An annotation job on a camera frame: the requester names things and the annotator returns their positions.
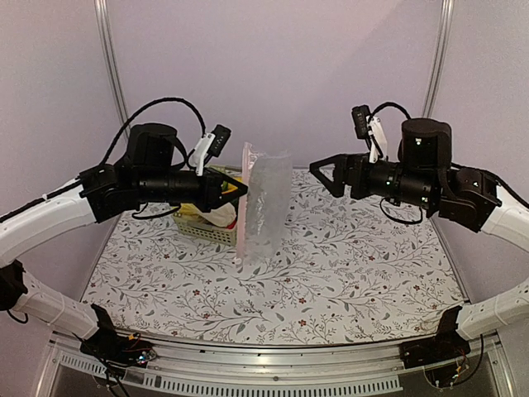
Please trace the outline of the toy napa cabbage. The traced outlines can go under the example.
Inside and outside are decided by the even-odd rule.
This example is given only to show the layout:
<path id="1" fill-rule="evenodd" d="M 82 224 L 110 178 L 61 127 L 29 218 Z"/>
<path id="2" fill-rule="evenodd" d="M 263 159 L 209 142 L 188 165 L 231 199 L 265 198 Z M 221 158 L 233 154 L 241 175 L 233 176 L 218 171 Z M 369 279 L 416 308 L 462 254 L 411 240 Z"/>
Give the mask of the toy napa cabbage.
<path id="1" fill-rule="evenodd" d="M 227 229 L 232 229 L 237 220 L 235 207 L 231 203 L 212 209 L 208 213 L 198 212 L 198 215 L 215 227 Z"/>

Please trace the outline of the clear zip top bag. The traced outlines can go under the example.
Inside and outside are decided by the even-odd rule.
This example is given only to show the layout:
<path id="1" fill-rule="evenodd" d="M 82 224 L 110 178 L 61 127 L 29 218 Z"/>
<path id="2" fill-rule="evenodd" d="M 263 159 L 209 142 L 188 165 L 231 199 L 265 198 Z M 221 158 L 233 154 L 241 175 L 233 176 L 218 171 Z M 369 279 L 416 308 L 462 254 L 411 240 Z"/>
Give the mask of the clear zip top bag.
<path id="1" fill-rule="evenodd" d="M 246 142 L 242 151 L 242 183 L 247 194 L 239 199 L 236 263 L 266 261 L 281 247 L 290 200 L 293 162 L 284 151 L 268 155 Z"/>

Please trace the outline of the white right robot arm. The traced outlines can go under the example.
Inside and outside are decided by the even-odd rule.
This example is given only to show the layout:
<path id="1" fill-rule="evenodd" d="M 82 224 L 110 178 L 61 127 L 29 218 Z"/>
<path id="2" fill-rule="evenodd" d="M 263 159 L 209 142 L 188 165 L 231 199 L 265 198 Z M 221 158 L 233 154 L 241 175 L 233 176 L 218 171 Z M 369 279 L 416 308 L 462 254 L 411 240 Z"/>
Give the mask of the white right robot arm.
<path id="1" fill-rule="evenodd" d="M 339 154 L 313 162 L 311 174 L 336 198 L 350 188 L 353 199 L 379 196 L 408 203 L 472 232 L 483 232 L 528 248 L 528 204 L 497 175 L 451 161 L 451 128 L 430 118 L 402 124 L 398 161 L 368 153 Z M 477 304 L 462 304 L 441 315 L 432 337 L 399 347 L 405 368 L 426 366 L 470 352 L 471 340 L 528 317 L 528 283 Z"/>

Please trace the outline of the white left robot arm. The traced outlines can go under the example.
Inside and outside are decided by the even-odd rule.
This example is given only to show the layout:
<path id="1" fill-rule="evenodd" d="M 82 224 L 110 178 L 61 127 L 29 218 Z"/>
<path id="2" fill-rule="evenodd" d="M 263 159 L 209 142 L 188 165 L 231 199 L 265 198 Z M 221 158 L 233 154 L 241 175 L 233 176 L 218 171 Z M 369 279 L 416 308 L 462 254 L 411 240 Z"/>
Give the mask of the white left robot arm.
<path id="1" fill-rule="evenodd" d="M 186 151 L 177 131 L 160 123 L 135 125 L 124 155 L 85 170 L 53 193 L 1 217 L 1 309 L 71 332 L 81 351 L 103 363 L 139 366 L 155 359 L 153 345 L 117 333 L 107 311 L 82 304 L 41 283 L 19 257 L 71 230 L 102 223 L 148 203 L 177 208 L 191 203 L 203 213 L 246 194 L 244 184 L 206 163 L 218 157 L 231 130 L 222 125 Z"/>

